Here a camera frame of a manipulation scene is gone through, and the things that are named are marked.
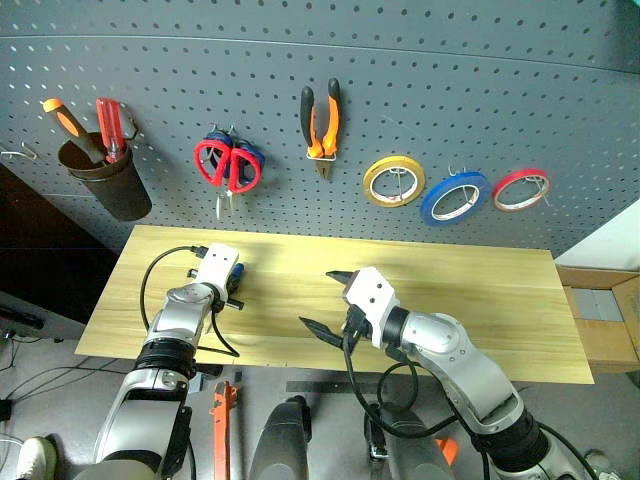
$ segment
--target wooden table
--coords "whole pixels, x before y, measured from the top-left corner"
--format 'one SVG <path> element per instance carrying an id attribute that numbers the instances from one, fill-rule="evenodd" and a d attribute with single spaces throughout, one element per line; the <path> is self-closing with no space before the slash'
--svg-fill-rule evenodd
<path id="1" fill-rule="evenodd" d="M 456 317 L 512 380 L 593 382 L 548 251 L 173 227 L 134 228 L 76 353 L 135 358 L 145 337 L 138 294 L 147 265 L 169 248 L 212 242 L 237 248 L 246 266 L 235 294 L 244 310 L 225 308 L 218 317 L 241 357 L 199 351 L 199 362 L 344 370 L 342 353 L 315 339 L 298 316 L 339 332 L 343 287 L 324 273 L 374 265 L 403 307 Z M 185 274 L 198 263 L 178 252 L 156 266 L 147 288 L 150 319 L 165 292 L 188 283 Z M 356 369 L 383 371 L 392 361 L 367 343 L 357 347 Z M 219 346 L 213 332 L 201 345 Z"/>

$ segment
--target pegboard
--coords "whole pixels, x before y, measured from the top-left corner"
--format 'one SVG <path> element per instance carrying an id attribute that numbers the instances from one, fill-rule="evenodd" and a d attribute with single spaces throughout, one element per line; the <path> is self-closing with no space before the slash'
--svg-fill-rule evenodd
<path id="1" fill-rule="evenodd" d="M 41 106 L 60 97 L 96 130 L 95 98 L 105 95 L 142 128 L 134 161 L 153 209 L 140 223 L 557 255 L 639 196 L 637 18 L 631 2 L 611 0 L 4 2 L 0 142 L 26 141 L 40 157 L 3 163 L 122 248 L 133 224 L 111 218 L 59 165 L 65 139 Z M 344 106 L 327 182 L 304 157 L 299 95 L 310 85 L 326 110 L 332 76 Z M 212 122 L 233 124 L 267 156 L 260 185 L 220 221 L 191 158 Z M 543 168 L 551 206 L 505 214 L 488 202 L 457 225 L 427 227 L 424 194 L 396 209 L 363 194 L 365 170 L 390 154 L 422 164 L 425 193 L 449 167 L 492 185 Z"/>

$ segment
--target cardboard box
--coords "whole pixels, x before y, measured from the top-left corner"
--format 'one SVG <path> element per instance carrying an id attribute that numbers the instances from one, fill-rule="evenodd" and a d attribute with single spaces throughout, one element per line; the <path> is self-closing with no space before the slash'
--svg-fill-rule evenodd
<path id="1" fill-rule="evenodd" d="M 594 373 L 640 370 L 638 272 L 557 267 L 589 365 Z M 582 318 L 573 288 L 612 290 L 623 322 Z"/>

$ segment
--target tape roll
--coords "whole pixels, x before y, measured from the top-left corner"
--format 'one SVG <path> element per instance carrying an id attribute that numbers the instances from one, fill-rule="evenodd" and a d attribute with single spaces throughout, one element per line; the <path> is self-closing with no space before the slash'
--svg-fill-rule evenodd
<path id="1" fill-rule="evenodd" d="M 394 175 L 409 173 L 413 182 L 409 188 L 397 195 L 384 195 L 376 192 L 373 183 L 380 175 L 391 173 Z M 364 193 L 376 205 L 381 207 L 400 207 L 415 200 L 424 190 L 426 180 L 422 166 L 414 159 L 402 155 L 394 155 L 378 160 L 371 165 L 364 174 Z"/>
<path id="2" fill-rule="evenodd" d="M 518 203 L 503 203 L 500 201 L 500 195 L 504 192 L 510 185 L 517 182 L 518 180 L 527 180 L 530 182 L 535 182 L 538 186 L 538 193 L 533 195 L 532 197 L 523 200 Z M 533 207 L 536 203 L 542 200 L 547 193 L 551 190 L 551 181 L 549 180 L 549 176 L 547 172 L 540 168 L 525 168 L 523 170 L 518 170 L 517 172 L 510 173 L 502 180 L 498 182 L 498 184 L 493 188 L 492 197 L 493 204 L 498 210 L 502 210 L 503 212 L 518 212 L 520 210 L 524 210 L 525 208 Z"/>
<path id="3" fill-rule="evenodd" d="M 444 197 L 454 190 L 463 187 L 473 190 L 473 193 L 466 203 L 449 213 L 435 213 L 436 206 Z M 427 196 L 424 197 L 422 201 L 422 205 L 420 205 L 420 215 L 424 223 L 434 227 L 457 223 L 472 215 L 487 201 L 489 198 L 489 190 L 489 181 L 487 177 L 480 172 L 457 173 L 439 183 L 427 193 Z"/>

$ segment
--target red tape roll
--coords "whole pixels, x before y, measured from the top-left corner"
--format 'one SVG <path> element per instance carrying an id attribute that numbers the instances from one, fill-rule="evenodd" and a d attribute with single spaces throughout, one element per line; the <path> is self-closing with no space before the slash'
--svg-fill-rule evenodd
<path id="1" fill-rule="evenodd" d="M 500 200 L 498 200 L 500 194 L 506 188 L 508 188 L 512 183 L 522 179 L 532 179 L 532 181 L 536 181 L 537 179 L 538 181 L 536 183 L 538 184 L 540 191 L 533 195 L 531 198 L 518 203 L 508 204 L 502 203 Z M 518 212 L 520 210 L 524 210 L 525 208 L 534 206 L 536 203 L 542 200 L 547 193 L 549 193 L 550 189 L 551 181 L 549 180 L 547 172 L 540 168 L 525 168 L 523 170 L 518 170 L 517 172 L 510 173 L 502 180 L 500 180 L 498 184 L 493 188 L 491 196 L 493 197 L 493 204 L 498 210 L 502 210 L 503 212 Z"/>

